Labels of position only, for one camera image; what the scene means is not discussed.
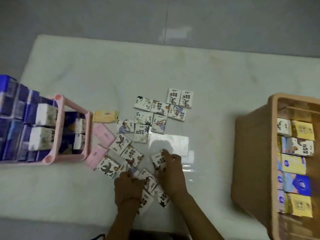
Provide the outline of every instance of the pink plastic crate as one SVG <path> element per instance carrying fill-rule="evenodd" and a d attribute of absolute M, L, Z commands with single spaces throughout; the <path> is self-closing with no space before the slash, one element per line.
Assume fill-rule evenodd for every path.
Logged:
<path fill-rule="evenodd" d="M 66 97 L 62 96 L 61 94 L 56 94 L 54 97 L 50 97 L 50 99 L 54 99 L 58 104 L 58 116 L 57 116 L 57 124 L 55 128 L 54 134 L 54 141 L 53 147 L 50 153 L 39 162 L 8 162 L 8 163 L 1 163 L 1 165 L 19 165 L 19 166 L 32 166 L 32 165 L 49 165 L 52 163 L 57 162 L 69 162 L 69 161 L 83 161 L 85 160 L 88 155 L 90 154 L 90 129 L 92 123 L 92 113 L 79 105 L 75 104 L 74 102 L 70 101 Z M 74 109 L 75 111 L 82 113 L 85 115 L 86 118 L 86 130 L 85 130 L 85 142 L 84 142 L 84 149 L 82 150 L 81 154 L 72 154 L 72 155 L 58 155 L 59 148 L 61 145 L 62 140 L 62 131 L 63 131 L 63 124 L 65 118 L 65 106 Z"/>

